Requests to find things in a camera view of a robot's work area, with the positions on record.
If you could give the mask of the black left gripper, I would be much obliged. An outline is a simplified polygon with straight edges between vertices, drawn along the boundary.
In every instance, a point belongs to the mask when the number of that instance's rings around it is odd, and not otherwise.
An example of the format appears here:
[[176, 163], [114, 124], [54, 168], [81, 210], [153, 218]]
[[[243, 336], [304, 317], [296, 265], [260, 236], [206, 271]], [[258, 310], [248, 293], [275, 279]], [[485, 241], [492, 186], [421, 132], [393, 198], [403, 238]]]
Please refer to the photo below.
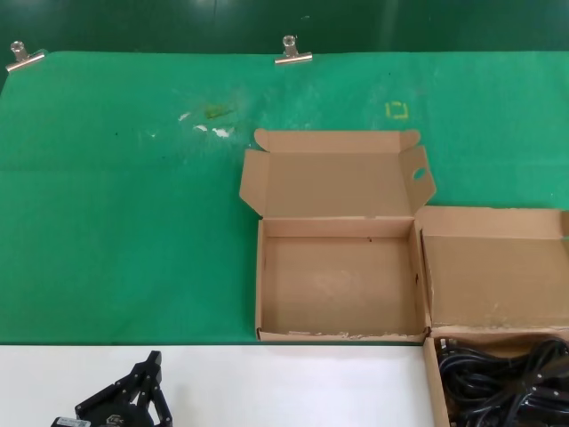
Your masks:
[[149, 405], [158, 417], [157, 426], [172, 427], [171, 411], [161, 389], [162, 354], [151, 351], [132, 371], [76, 405], [76, 417], [58, 416], [52, 427], [149, 426]]

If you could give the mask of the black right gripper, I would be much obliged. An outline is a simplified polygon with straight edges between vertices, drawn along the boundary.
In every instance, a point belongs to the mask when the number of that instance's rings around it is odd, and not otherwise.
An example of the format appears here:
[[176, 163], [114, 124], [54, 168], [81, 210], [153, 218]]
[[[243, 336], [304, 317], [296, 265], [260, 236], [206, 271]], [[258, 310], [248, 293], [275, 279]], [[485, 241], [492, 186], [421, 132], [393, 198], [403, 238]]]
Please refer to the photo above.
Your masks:
[[542, 386], [532, 386], [522, 408], [530, 412], [542, 412], [548, 416], [568, 416], [568, 391]]

